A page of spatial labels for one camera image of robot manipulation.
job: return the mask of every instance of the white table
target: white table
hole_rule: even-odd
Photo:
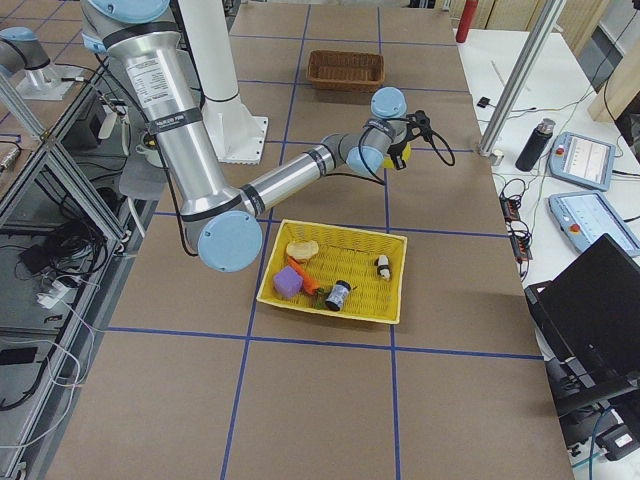
[[[469,32],[466,43],[460,44],[458,48],[474,102],[477,103],[484,96],[491,99],[491,104],[497,104],[504,82],[508,80],[526,38],[526,32],[496,30]],[[573,112],[574,105],[571,105],[561,111],[527,113],[519,118],[508,120],[495,145],[495,148],[502,150],[505,154],[502,163],[493,170],[497,174],[494,178],[498,192],[504,184],[503,179],[509,181],[513,178],[521,178],[528,183],[538,175],[525,193],[520,209],[522,219],[530,228],[533,228],[533,260],[530,262],[524,286],[554,279],[578,256],[578,252],[560,231],[549,212],[546,199],[552,194],[584,189],[548,175],[545,176],[546,162],[543,160],[538,162],[538,165],[529,173],[515,168],[516,159],[529,135],[543,118],[548,117],[556,122],[554,138],[562,131],[570,131],[604,142],[617,143],[619,146],[617,155],[622,154],[622,156],[615,160],[614,169],[640,173],[637,160],[620,137],[616,126],[613,123],[599,123],[591,120],[587,108],[595,98],[595,93],[559,33],[552,34],[547,41],[527,79],[525,88],[516,101],[514,110],[530,107],[561,108],[580,100],[586,93],[590,95],[577,105],[575,112]],[[483,109],[477,106],[475,108],[480,128],[484,131],[487,125],[486,120],[489,120],[494,109],[491,107]],[[551,147],[552,142],[553,139],[549,142],[547,149]],[[512,185],[506,193],[509,195],[520,192],[521,185],[518,183]],[[614,175],[611,187],[605,192],[605,196],[622,218],[640,215],[640,179],[629,180]],[[640,237],[640,220],[628,225],[636,236]],[[640,257],[635,260],[640,264]],[[588,445],[583,450],[586,450],[586,453],[572,459],[572,463],[588,457]],[[587,479],[587,466],[574,469],[574,474],[577,480]],[[618,462],[606,461],[604,457],[596,459],[594,478],[598,480],[640,478],[640,451]]]

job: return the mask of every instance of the computer monitor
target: computer monitor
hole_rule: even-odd
[[[543,314],[534,318],[559,360],[575,357],[596,385],[640,371],[640,266],[609,235],[540,291],[538,300]],[[640,391],[609,402],[640,438]]]

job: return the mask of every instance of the purple block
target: purple block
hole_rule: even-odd
[[[286,266],[273,276],[273,286],[289,300],[302,288],[302,277],[293,268]]]

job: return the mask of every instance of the yellow plastic crate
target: yellow plastic crate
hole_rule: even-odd
[[[304,291],[285,300],[273,286],[274,275],[288,265],[287,244],[309,240],[318,242],[320,252],[304,265],[304,269],[327,292],[331,291],[337,280],[344,280],[351,285],[351,293],[339,312],[314,308],[315,297]],[[406,237],[283,220],[257,300],[301,312],[397,324],[400,322],[402,273],[406,252]],[[389,258],[391,280],[388,282],[378,275],[375,261],[379,255]]]

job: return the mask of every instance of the wicker basket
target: wicker basket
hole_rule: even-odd
[[[373,53],[314,50],[307,79],[320,90],[375,92],[384,82],[384,59]]]
[[[320,252],[309,260],[304,268],[322,288],[330,291],[337,280],[344,280],[353,287],[342,310],[334,312],[315,308],[316,299],[304,292],[285,300],[276,291],[273,277],[287,265],[287,244],[303,240],[315,240],[320,246]],[[283,220],[262,278],[257,300],[307,313],[396,324],[400,321],[402,273],[406,252],[406,237]],[[378,275],[375,261],[379,255],[389,258],[391,280],[388,282]]]

